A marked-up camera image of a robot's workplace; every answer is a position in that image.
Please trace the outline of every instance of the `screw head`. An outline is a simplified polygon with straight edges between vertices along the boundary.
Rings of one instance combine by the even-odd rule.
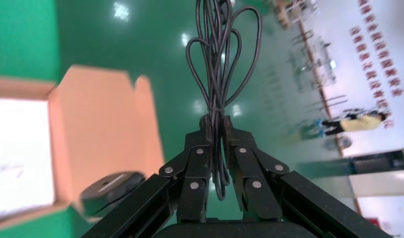
[[[275,169],[278,171],[283,171],[284,167],[282,165],[277,165],[277,166],[275,166]]]
[[[172,167],[166,167],[165,169],[164,169],[164,172],[166,172],[166,173],[171,173],[171,172],[173,172],[173,168]]]
[[[197,189],[199,187],[199,184],[197,182],[193,182],[190,184],[191,189]]]
[[[259,182],[259,181],[254,181],[254,182],[252,183],[252,185],[253,185],[253,187],[255,187],[255,188],[260,188],[260,187],[262,187],[262,184],[261,184],[261,182]]]

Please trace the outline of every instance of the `green floor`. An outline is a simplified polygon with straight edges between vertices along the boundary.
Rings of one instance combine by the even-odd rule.
[[[247,2],[237,1],[237,6]],[[291,39],[300,32],[284,31],[260,2],[251,1],[264,15],[259,62],[226,113],[235,127],[253,133],[262,150],[350,203],[343,163],[338,152],[326,146],[332,141],[300,134],[301,125],[323,117],[319,92],[310,85],[313,76],[298,73],[306,60],[301,45],[294,46]],[[127,21],[114,17],[119,3],[128,8]],[[0,74],[60,81],[75,63],[126,69],[134,80],[146,74],[155,95],[165,158],[171,159],[182,151],[185,134],[197,130],[199,118],[206,113],[182,42],[183,37],[197,34],[194,9],[194,0],[0,0]],[[242,14],[234,28],[242,35],[243,50],[231,91],[252,60],[256,18]],[[202,72],[199,47],[193,48],[192,56]],[[228,187],[224,202],[210,194],[208,216],[240,219],[233,194]],[[69,209],[0,232],[0,238],[77,237],[88,227]]]

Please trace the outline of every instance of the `coiled cable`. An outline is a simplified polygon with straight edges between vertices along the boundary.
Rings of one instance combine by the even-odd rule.
[[[203,1],[203,32],[201,26],[201,1]],[[227,99],[231,77],[240,57],[242,47],[240,33],[232,28],[232,25],[236,18],[244,11],[254,12],[257,18],[258,30],[255,55],[243,82],[240,84],[236,92]],[[197,0],[196,27],[198,30],[198,37],[192,38],[188,42],[186,46],[186,59],[208,107],[212,128],[213,146],[213,168],[211,168],[212,180],[215,185],[218,199],[222,201],[225,198],[225,186],[230,184],[230,178],[222,159],[221,152],[221,131],[224,118],[224,108],[240,94],[252,76],[258,61],[259,49],[261,46],[262,20],[259,12],[252,6],[243,7],[232,14],[232,4],[230,0]],[[237,38],[237,52],[231,66],[229,67],[231,34],[234,34]],[[203,86],[201,79],[192,64],[190,48],[194,42],[199,42],[202,48],[206,66],[208,92]],[[222,63],[221,55],[224,51],[225,61]]]

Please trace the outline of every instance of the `open cardboard box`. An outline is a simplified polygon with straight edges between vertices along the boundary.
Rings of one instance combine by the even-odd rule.
[[[133,87],[125,71],[74,65],[59,85],[0,77],[0,97],[48,100],[56,195],[51,207],[1,220],[0,230],[70,205],[83,214],[79,195],[89,185],[122,171],[149,177],[164,164],[145,76]]]

